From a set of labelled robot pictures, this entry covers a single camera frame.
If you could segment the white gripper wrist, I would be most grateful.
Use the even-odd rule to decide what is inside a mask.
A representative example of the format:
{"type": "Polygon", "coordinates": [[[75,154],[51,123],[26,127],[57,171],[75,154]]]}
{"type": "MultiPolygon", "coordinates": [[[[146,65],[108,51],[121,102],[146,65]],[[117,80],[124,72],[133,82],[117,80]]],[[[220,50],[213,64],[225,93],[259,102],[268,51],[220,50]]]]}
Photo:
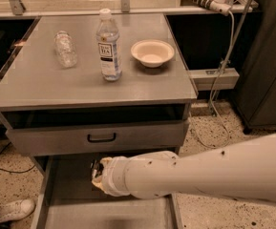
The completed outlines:
{"type": "Polygon", "coordinates": [[[102,176],[92,178],[93,185],[113,197],[130,196],[126,184],[127,168],[131,159],[125,156],[104,157],[100,160],[104,169],[102,176]]]}

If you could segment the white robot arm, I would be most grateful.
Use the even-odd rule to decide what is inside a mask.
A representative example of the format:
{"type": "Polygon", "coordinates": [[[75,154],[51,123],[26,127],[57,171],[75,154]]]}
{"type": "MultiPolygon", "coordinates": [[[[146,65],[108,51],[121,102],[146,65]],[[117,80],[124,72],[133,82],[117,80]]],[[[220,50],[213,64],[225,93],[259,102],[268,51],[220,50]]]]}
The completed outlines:
{"type": "Polygon", "coordinates": [[[192,156],[161,151],[99,164],[92,183],[113,197],[182,193],[276,205],[276,134],[192,156]]]}

